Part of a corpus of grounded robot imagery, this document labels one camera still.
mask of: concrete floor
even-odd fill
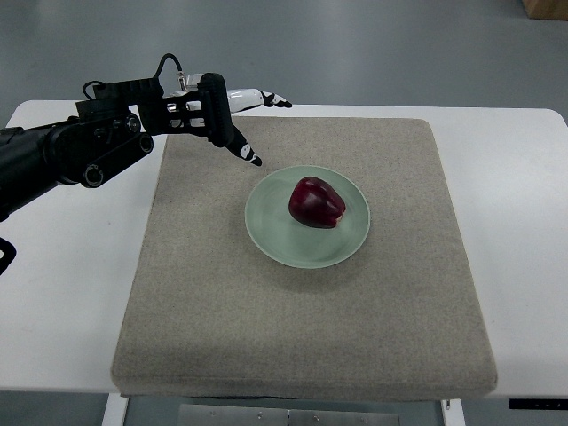
[[[568,22],[529,20],[521,0],[3,0],[0,127],[26,100],[80,100],[89,80],[152,76],[168,51],[187,73],[297,104],[536,107],[568,122]],[[174,71],[162,73],[167,91]],[[105,399],[1,393],[0,424],[100,424]],[[468,425],[538,424],[506,401],[464,409]]]

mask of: apple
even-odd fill
[[[345,212],[345,202],[335,189],[319,177],[303,177],[288,202],[290,215],[312,228],[335,228]]]

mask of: cable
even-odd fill
[[[160,61],[160,65],[158,66],[158,69],[156,70],[156,74],[154,74],[154,78],[157,78],[157,77],[160,76],[160,74],[162,73],[163,64],[166,62],[166,59],[168,59],[168,58],[173,59],[173,61],[176,63],[177,71],[182,71],[181,64],[179,63],[178,58],[176,58],[171,53],[166,53],[165,55],[162,56],[162,60]]]
[[[106,83],[100,82],[99,80],[93,80],[91,82],[87,82],[83,85],[83,93],[85,94],[85,96],[87,97],[88,100],[95,100],[94,98],[91,97],[91,95],[89,93],[87,93],[87,88],[89,86],[91,86],[92,84],[101,84],[103,86],[106,86]]]

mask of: robotic hand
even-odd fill
[[[166,59],[177,66],[180,91],[164,97],[159,76]],[[92,86],[95,98],[87,93]],[[78,116],[24,130],[0,130],[0,221],[57,185],[96,188],[150,154],[152,136],[190,133],[260,166],[262,161],[233,125],[231,114],[246,109],[292,107],[284,98],[257,89],[227,91],[219,74],[185,76],[178,59],[162,57],[151,78],[118,83],[88,82],[88,100]],[[129,110],[137,105],[139,118]],[[16,251],[0,239],[0,273]]]

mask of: light green plate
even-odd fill
[[[288,212],[288,201],[301,178],[328,182],[345,201],[336,228],[311,228]],[[280,169],[261,180],[245,206],[245,224],[252,241],[272,259],[296,268],[324,268],[355,253],[367,237],[371,215],[367,200],[347,177],[317,166]]]

